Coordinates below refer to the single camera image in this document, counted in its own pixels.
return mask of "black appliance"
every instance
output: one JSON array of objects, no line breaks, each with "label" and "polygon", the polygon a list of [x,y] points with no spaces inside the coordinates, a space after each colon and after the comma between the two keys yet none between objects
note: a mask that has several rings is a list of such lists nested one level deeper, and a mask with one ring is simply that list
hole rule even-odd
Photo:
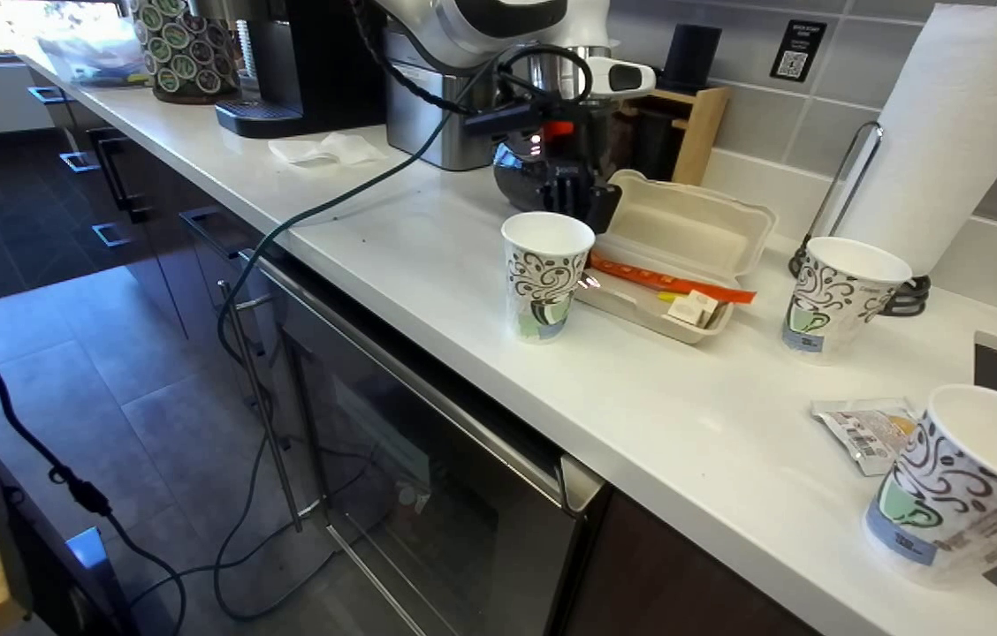
[{"label": "black appliance", "polygon": [[285,11],[236,17],[242,95],[220,103],[215,116],[244,138],[282,138],[387,121],[387,73],[368,43],[381,43],[381,20],[349,0],[295,0]]},{"label": "black appliance", "polygon": [[560,632],[605,481],[291,259],[261,259],[324,533],[410,632]]}]

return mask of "floor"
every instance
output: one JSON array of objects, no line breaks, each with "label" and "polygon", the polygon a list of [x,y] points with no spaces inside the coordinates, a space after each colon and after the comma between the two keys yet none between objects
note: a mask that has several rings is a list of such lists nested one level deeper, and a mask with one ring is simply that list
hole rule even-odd
[{"label": "floor", "polygon": [[[56,286],[0,296],[0,372],[21,421],[80,476],[94,481],[139,544],[176,568],[209,564],[244,498],[261,428],[255,423],[236,367],[186,341],[156,313],[127,267],[78,275]],[[304,441],[291,436],[296,500],[311,500]],[[133,558],[103,519],[67,500],[47,465],[0,415],[0,458],[53,519],[60,535],[99,525],[125,587],[139,595],[163,573]],[[285,522],[275,469],[264,458],[255,506],[230,555],[244,555]],[[261,623],[220,610],[212,577],[186,577],[184,632],[321,632],[393,636],[401,625],[358,578],[348,558],[304,525],[278,533],[248,564],[222,573],[236,610],[257,610],[311,578]],[[147,594],[133,618],[142,632],[170,632],[172,587]]]},{"label": "floor", "polygon": [[93,221],[112,219],[99,171],[70,171],[56,130],[0,135],[0,296],[118,266]]}]

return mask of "white countertop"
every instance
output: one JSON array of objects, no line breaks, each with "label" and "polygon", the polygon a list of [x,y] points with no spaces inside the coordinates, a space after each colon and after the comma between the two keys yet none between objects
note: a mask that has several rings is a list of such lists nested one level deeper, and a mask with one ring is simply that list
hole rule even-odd
[{"label": "white countertop", "polygon": [[[76,95],[257,230],[404,160],[282,166],[212,107],[165,107],[147,87]],[[381,127],[358,135],[381,143]],[[487,170],[410,166],[282,248],[822,632],[997,632],[997,587],[935,588],[869,541],[877,481],[805,415],[814,400],[923,400],[968,382],[977,332],[997,340],[992,308],[938,288],[923,319],[877,319],[853,348],[805,355],[778,334],[792,277],[770,249],[751,277],[757,302],[706,345],[585,302],[560,340],[523,341],[502,319],[506,216]]]}]

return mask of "crumpled paper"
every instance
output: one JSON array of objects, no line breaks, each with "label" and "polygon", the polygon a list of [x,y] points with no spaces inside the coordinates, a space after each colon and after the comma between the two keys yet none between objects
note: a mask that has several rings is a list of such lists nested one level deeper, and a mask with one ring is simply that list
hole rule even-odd
[{"label": "crumpled paper", "polygon": [[387,154],[370,141],[358,135],[338,135],[338,130],[324,138],[275,138],[269,141],[269,148],[275,160],[291,166],[324,166],[324,163],[355,166],[355,163],[376,163]]}]

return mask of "dishwasher handle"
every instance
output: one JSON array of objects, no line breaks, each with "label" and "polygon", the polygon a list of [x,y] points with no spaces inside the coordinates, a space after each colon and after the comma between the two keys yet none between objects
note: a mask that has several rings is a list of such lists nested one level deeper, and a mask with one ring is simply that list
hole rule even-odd
[{"label": "dishwasher handle", "polygon": [[275,260],[257,259],[257,266],[261,266],[261,275],[282,296],[291,296],[299,309],[309,309],[314,320],[321,320],[334,334],[338,334],[348,345],[355,345],[370,362],[380,362],[387,374],[393,374],[404,389],[410,389],[421,403],[429,403],[440,415],[447,415],[461,433],[466,433],[479,449],[486,449],[512,476],[521,476],[528,488],[535,488],[545,500],[581,517],[602,495],[605,481],[598,474],[592,474],[588,465],[581,465],[568,454],[562,454],[560,465],[535,462],[528,452],[521,452],[512,441],[506,441],[486,421],[479,421],[466,407],[449,400],[440,386],[430,386],[424,374],[417,374],[395,352],[388,352],[381,341],[376,341],[355,320],[348,320],[338,309],[334,309],[321,296],[314,296],[309,286],[291,277]]}]

